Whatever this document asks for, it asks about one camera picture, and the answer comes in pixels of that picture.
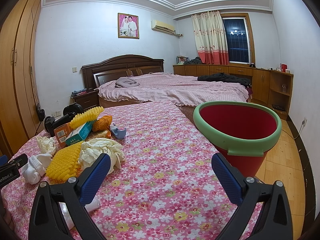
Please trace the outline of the person's hand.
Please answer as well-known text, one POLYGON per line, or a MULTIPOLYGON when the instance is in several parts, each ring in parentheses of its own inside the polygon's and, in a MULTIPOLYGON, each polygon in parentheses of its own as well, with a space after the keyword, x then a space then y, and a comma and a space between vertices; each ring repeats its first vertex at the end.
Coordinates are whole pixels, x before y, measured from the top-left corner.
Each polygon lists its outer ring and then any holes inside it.
POLYGON ((4 197, 1 196, 1 207, 4 209, 4 221, 6 225, 9 227, 11 231, 14 231, 14 222, 12 220, 11 214, 8 210, 8 202, 5 200, 4 197))

